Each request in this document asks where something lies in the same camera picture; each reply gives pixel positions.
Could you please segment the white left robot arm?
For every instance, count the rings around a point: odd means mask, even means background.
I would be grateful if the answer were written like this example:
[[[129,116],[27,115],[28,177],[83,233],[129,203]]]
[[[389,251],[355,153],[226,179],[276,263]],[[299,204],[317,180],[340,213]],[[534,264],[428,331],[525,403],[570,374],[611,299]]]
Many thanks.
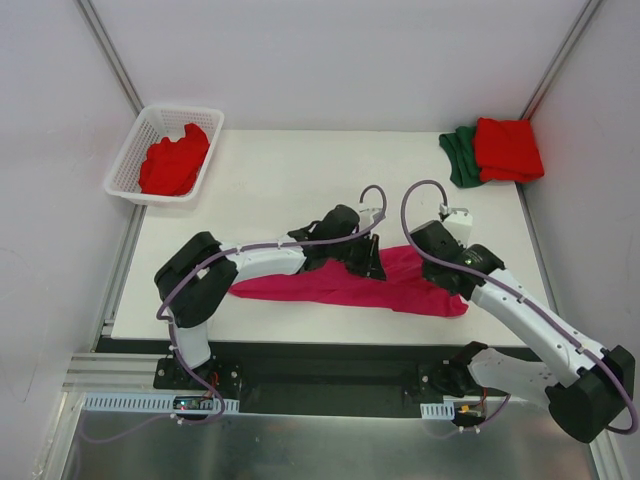
[[[353,275],[384,281],[379,237],[372,230],[385,213],[384,207],[339,204],[321,220],[258,244],[225,244],[208,231],[194,235],[154,276],[162,301],[157,318],[169,323],[173,350],[182,358],[177,377],[192,389],[210,381],[207,322],[239,282],[306,274],[330,261]]]

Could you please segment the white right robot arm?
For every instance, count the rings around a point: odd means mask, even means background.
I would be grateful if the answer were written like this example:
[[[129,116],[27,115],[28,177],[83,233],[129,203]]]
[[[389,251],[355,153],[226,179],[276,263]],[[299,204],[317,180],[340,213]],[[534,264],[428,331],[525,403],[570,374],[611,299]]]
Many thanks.
[[[608,349],[575,330],[530,296],[498,256],[479,244],[463,246],[443,222],[405,235],[424,260],[426,280],[491,314],[536,356],[525,361],[473,341],[437,374],[441,390],[462,396],[485,387],[515,395],[547,409],[582,443],[604,430],[638,431],[635,359],[628,350]]]

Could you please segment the pink t shirt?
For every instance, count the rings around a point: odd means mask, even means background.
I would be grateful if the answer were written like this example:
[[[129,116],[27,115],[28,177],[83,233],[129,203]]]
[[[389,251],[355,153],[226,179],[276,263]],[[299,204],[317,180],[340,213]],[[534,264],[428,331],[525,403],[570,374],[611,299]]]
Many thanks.
[[[329,261],[318,270],[299,275],[270,275],[244,280],[231,287],[239,298],[281,302],[315,302],[363,308],[382,308],[398,313],[454,318],[468,305],[422,277],[422,258],[408,245],[380,252],[384,281],[359,277],[346,267]]]

